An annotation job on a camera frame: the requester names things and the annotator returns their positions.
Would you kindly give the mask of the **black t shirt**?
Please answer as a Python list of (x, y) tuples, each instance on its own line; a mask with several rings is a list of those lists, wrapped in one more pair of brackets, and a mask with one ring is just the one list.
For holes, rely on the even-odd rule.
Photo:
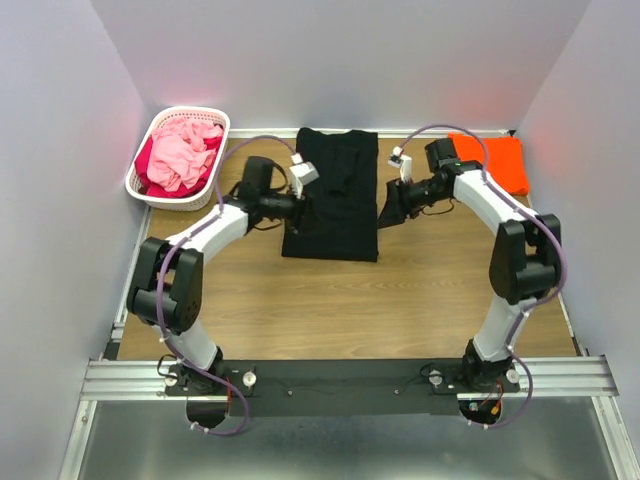
[(319, 178), (308, 185), (318, 222), (308, 233), (284, 235), (290, 258), (375, 262), (378, 259), (378, 134), (324, 134), (304, 127), (296, 150)]

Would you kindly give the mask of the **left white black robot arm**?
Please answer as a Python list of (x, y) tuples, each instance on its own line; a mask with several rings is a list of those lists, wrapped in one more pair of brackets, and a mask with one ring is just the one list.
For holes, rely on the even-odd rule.
[(279, 166), (248, 157), (242, 178), (201, 220), (167, 239), (147, 238), (140, 247), (127, 294), (127, 310), (158, 332), (178, 363), (165, 374), (179, 394), (218, 395), (227, 387), (221, 348), (206, 333), (200, 312), (206, 264), (265, 219), (295, 233), (314, 223), (307, 185), (318, 179), (315, 166), (299, 154), (284, 170), (289, 182), (272, 186)]

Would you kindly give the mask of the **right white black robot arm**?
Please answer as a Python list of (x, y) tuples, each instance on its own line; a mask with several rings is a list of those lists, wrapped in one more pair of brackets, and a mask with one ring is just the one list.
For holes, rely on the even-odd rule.
[(558, 252), (560, 221), (553, 214), (540, 215), (515, 200), (494, 182), (483, 164), (461, 159), (452, 139), (428, 144), (425, 153), (432, 175), (415, 181), (411, 157), (400, 146), (392, 150), (389, 162), (400, 175), (386, 185), (387, 198), (378, 225), (400, 225), (417, 217), (425, 207), (456, 200), (493, 233), (489, 264), (493, 298), (457, 371), (462, 385), (480, 392), (506, 378), (526, 318), (560, 286), (565, 272)]

